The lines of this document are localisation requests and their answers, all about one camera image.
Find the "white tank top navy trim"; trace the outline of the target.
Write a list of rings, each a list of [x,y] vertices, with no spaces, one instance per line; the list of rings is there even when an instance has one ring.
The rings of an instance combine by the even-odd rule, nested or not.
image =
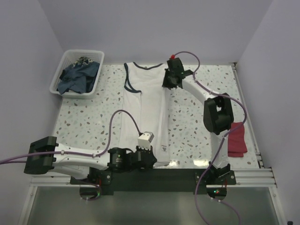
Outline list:
[[[166,64],[149,68],[135,62],[124,64],[126,77],[123,89],[119,147],[134,149],[137,145],[136,129],[151,132],[156,167],[169,164],[168,107],[170,90],[163,87]]]

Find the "red tank top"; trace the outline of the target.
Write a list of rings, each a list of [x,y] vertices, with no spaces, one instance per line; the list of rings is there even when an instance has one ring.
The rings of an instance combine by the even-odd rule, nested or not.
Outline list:
[[[248,152],[244,135],[244,124],[242,122],[232,123],[228,135],[228,157],[242,158]]]

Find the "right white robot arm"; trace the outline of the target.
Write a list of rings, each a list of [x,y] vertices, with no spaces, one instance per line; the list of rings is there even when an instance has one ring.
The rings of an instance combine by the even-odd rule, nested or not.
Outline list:
[[[207,175],[214,184],[220,184],[231,170],[228,160],[228,138],[234,120],[231,100],[226,93],[213,94],[194,81],[192,70],[185,70],[179,58],[174,55],[167,61],[163,87],[181,88],[189,92],[203,105],[203,123],[210,133],[211,160]]]

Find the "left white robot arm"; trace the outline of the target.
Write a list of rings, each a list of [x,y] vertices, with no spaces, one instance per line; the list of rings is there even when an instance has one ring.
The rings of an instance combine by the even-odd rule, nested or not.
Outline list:
[[[48,136],[30,144],[23,172],[29,175],[61,173],[92,184],[97,179],[97,172],[93,169],[123,173],[152,169],[156,162],[152,146],[148,149],[136,146],[135,151],[115,147],[105,153],[94,153],[57,143],[55,136]]]

